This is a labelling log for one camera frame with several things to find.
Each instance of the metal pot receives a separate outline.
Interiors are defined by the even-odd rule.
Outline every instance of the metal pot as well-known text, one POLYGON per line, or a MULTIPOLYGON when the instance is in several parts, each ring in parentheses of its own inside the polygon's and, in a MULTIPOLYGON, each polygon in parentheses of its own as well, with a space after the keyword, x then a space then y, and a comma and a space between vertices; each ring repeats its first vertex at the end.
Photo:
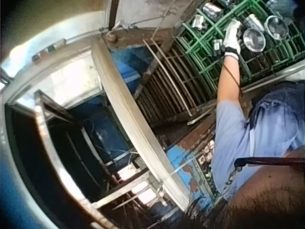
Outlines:
POLYGON ((206 3, 202 10, 213 21, 218 21, 224 14, 223 9, 210 2, 206 3))
POLYGON ((244 32, 244 44, 250 51, 262 52, 266 47, 266 39, 262 32, 250 28, 244 32))
POLYGON ((256 30, 259 30, 261 32, 265 31, 264 25, 261 23, 261 21, 256 17, 255 14, 250 14, 246 19, 245 19, 245 24, 249 28, 253 28, 256 30))
POLYGON ((275 40, 282 41, 289 33, 288 26, 277 16, 270 16, 265 22, 267 33, 275 40))

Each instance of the person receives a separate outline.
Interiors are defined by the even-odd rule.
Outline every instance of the person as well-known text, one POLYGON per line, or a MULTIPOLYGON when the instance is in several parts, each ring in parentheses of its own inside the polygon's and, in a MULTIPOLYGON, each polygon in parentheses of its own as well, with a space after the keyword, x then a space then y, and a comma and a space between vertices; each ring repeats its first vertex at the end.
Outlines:
MULTIPOLYGON (((239 103, 240 45, 227 30, 216 108, 213 179, 222 193, 238 158, 305 158, 305 83, 281 82, 259 99, 248 119, 239 103)), ((245 166, 231 180, 221 204, 194 213, 176 228, 305 228, 305 164, 245 166)))

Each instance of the black strap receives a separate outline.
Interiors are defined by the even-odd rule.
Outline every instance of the black strap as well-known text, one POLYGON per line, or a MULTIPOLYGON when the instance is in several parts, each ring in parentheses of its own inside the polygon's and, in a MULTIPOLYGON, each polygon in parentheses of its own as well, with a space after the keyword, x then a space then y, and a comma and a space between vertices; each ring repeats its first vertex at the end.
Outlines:
POLYGON ((226 47, 225 52, 231 52, 236 54, 237 56, 239 56, 238 52, 236 49, 232 48, 232 47, 226 47))

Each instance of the white glove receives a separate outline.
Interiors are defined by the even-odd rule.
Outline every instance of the white glove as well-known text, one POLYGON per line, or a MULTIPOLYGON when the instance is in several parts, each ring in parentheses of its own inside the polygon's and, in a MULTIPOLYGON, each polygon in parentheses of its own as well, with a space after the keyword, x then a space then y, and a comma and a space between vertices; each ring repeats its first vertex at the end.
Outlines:
POLYGON ((237 40, 237 28, 231 27, 227 29, 224 38, 224 47, 225 47, 225 56, 232 56, 239 59, 238 56, 240 54, 240 45, 237 40))

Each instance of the green plastic crate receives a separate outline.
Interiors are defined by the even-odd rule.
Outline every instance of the green plastic crate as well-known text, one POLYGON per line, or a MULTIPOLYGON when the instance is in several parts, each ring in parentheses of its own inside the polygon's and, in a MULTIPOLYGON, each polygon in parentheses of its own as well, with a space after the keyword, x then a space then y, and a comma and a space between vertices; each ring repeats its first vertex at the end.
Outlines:
MULTIPOLYGON (((177 37, 177 41, 189 56, 189 60, 196 66, 203 82, 210 88, 211 98, 216 96, 223 62, 223 60, 213 57, 212 41, 214 39, 224 39, 224 28, 231 18, 236 18, 243 23, 247 16, 254 13, 264 23, 268 16, 274 15, 271 10, 265 7, 266 2, 265 0, 241 1, 232 10, 226 10, 226 14, 217 23, 211 21, 201 9, 196 9, 195 14, 201 14, 209 23, 209 28, 205 32, 200 32, 191 27, 193 18, 183 23, 185 30, 177 37)), ((266 33, 265 38, 266 48, 261 53, 253 53, 243 43, 241 44, 240 72, 242 86, 260 80, 304 58, 304 35, 294 23, 289 25, 289 35, 284 41, 276 41, 266 33)))

